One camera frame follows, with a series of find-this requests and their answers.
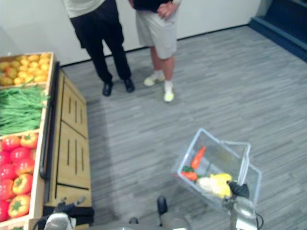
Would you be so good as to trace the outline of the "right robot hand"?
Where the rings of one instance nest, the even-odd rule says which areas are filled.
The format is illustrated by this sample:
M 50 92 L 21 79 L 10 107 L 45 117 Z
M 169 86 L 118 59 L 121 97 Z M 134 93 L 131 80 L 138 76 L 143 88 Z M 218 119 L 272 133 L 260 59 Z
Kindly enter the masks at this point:
M 228 185 L 235 196 L 249 199 L 250 193 L 247 184 L 238 185 L 236 182 L 228 182 Z

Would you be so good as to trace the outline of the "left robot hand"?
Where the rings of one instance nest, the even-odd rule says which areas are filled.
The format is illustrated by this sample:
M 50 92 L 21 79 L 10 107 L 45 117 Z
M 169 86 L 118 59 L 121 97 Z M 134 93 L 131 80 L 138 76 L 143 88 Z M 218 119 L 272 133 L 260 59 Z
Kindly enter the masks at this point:
M 75 207 L 79 206 L 85 201 L 86 197 L 81 196 L 78 200 L 75 202 L 67 204 L 67 197 L 64 197 L 61 199 L 61 201 L 57 204 L 57 206 L 54 208 L 53 213 L 66 213 L 68 214 L 71 212 Z

